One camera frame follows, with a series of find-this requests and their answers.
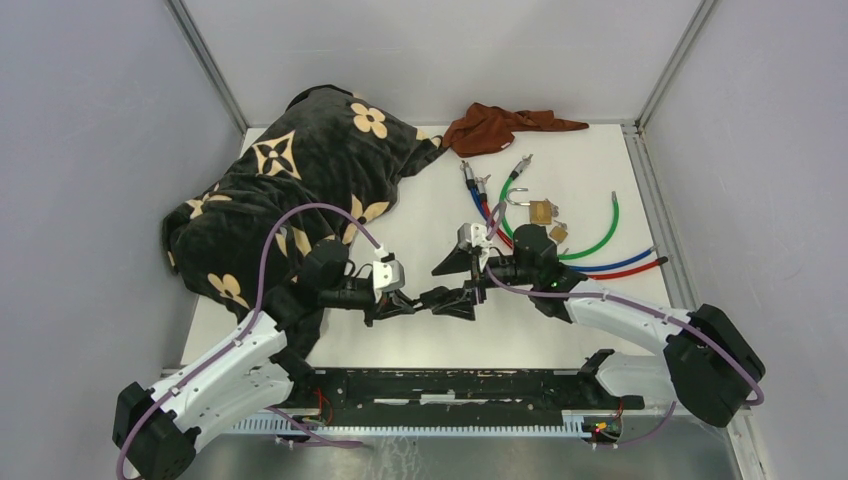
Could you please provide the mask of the black padlock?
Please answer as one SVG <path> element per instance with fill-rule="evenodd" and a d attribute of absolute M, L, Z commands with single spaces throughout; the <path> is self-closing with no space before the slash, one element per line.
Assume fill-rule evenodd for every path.
<path fill-rule="evenodd" d="M 453 290 L 445 286 L 435 287 L 419 295 L 420 310 L 429 310 L 433 314 L 440 314 L 443 307 L 451 300 Z"/>

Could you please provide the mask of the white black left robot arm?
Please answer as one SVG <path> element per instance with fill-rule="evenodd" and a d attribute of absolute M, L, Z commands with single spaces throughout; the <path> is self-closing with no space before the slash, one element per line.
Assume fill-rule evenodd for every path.
<path fill-rule="evenodd" d="M 116 476 L 132 467 L 139 479 L 176 479 L 196 455 L 226 429 L 286 402 L 293 407 L 313 397 L 314 369 L 294 346 L 292 328 L 324 309 L 361 310 L 366 319 L 384 317 L 405 284 L 395 256 L 379 247 L 363 277 L 347 272 L 349 249 L 322 240 L 302 260 L 297 280 L 249 311 L 228 336 L 197 360 L 149 388 L 138 383 L 118 396 L 113 441 L 119 448 Z"/>

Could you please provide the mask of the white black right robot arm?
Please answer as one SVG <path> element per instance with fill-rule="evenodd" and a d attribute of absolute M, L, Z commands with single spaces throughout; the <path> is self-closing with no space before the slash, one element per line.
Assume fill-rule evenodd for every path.
<path fill-rule="evenodd" d="M 642 396 L 681 404 L 703 422 L 727 426 L 743 407 L 765 400 L 765 366 L 729 316 L 703 304 L 693 311 L 663 307 L 611 290 L 557 258 L 557 246 L 538 225 L 517 229 L 513 251 L 498 255 L 485 226 L 464 224 L 452 251 L 433 270 L 466 273 L 455 300 L 435 313 L 475 317 L 490 289 L 529 299 L 543 315 L 607 332 L 644 349 L 593 357 L 577 382 L 580 400 L 602 408 L 615 397 Z"/>

